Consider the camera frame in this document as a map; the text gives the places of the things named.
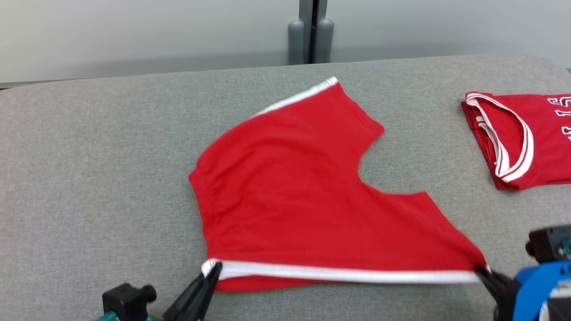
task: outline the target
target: white stripe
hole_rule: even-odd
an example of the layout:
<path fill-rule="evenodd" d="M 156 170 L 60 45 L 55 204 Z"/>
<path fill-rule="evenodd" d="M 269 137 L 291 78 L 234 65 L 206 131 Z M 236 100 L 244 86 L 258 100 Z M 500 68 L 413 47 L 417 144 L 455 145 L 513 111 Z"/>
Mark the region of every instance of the white stripe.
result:
<path fill-rule="evenodd" d="M 298 101 L 302 101 L 303 99 L 306 99 L 308 97 L 311 97 L 313 95 L 316 95 L 316 94 L 324 91 L 325 89 L 335 85 L 338 82 L 339 81 L 337 81 L 337 78 L 335 78 L 335 77 L 328 78 L 324 82 L 320 83 L 319 85 L 313 86 L 306 91 L 302 91 L 299 94 L 293 95 L 293 96 L 286 98 L 282 101 L 279 101 L 277 103 L 269 105 L 268 107 L 264 108 L 262 111 L 255 114 L 254 117 L 256 117 L 258 115 L 265 114 L 265 113 L 270 112 L 272 110 L 280 109 L 282 107 L 285 107 L 287 105 L 291 105 L 291 104 L 296 103 Z"/>
<path fill-rule="evenodd" d="M 480 106 L 480 104 L 478 103 L 476 98 L 485 99 L 485 100 L 491 102 L 492 104 L 496 105 L 497 107 L 509 111 L 521 123 L 521 125 L 524 129 L 524 141 L 523 141 L 522 148 L 521 148 L 521 154 L 520 154 L 517 162 L 512 167 L 509 167 L 509 162 L 507 164 L 505 163 L 505 159 L 499 159 L 499 161 L 498 161 L 499 163 L 496 164 L 496 176 L 501 178 L 501 180 L 503 180 L 504 182 L 511 182 L 514 179 L 522 177 L 529 170 L 529 168 L 532 164 L 532 160 L 533 160 L 534 146 L 533 146 L 533 134 L 532 134 L 531 129 L 523 121 L 523 119 L 521 119 L 513 110 L 502 105 L 500 102 L 496 101 L 495 99 L 490 98 L 486 95 L 482 95 L 482 94 L 476 94 L 476 93 L 468 94 L 466 96 L 466 103 L 468 105 L 474 106 L 480 110 L 480 113 L 482 113 L 482 116 L 484 117 L 485 123 L 488 125 L 490 131 L 492 132 L 493 136 L 497 140 L 497 143 L 498 143 L 502 152 L 504 151 L 504 145 L 501 143 L 498 135 L 496 134 L 496 131 L 494 130 L 494 128 L 492 126 L 492 123 L 490 122 L 488 116 L 486 115 L 485 111 L 482 109 L 482 107 Z"/>
<path fill-rule="evenodd" d="M 330 268 L 313 266 L 294 266 L 208 259 L 202 264 L 202 274 L 208 275 L 216 262 L 222 262 L 219 280 L 241 276 L 273 276 L 276 278 L 323 280 L 332 282 L 359 283 L 477 283 L 479 278 L 474 272 L 460 270 L 446 271 L 372 271 L 350 268 Z"/>

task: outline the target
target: gray tablecloth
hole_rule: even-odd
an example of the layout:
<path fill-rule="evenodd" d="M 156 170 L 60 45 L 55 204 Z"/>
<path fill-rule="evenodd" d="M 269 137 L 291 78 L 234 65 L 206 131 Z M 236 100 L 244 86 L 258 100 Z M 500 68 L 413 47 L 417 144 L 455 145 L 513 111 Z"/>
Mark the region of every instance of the gray tablecloth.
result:
<path fill-rule="evenodd" d="M 383 191 L 427 190 L 489 264 L 533 261 L 529 230 L 571 220 L 571 185 L 494 187 L 463 93 L 568 93 L 524 55 L 475 55 L 85 79 L 0 92 L 2 320 L 90 320 L 101 294 L 151 283 L 159 317 L 206 255 L 187 174 L 220 134 L 336 76 L 385 128 L 360 165 Z M 422 251 L 411 248 L 409 255 Z M 216 293 L 207 320 L 491 320 L 480 284 L 321 284 Z"/>

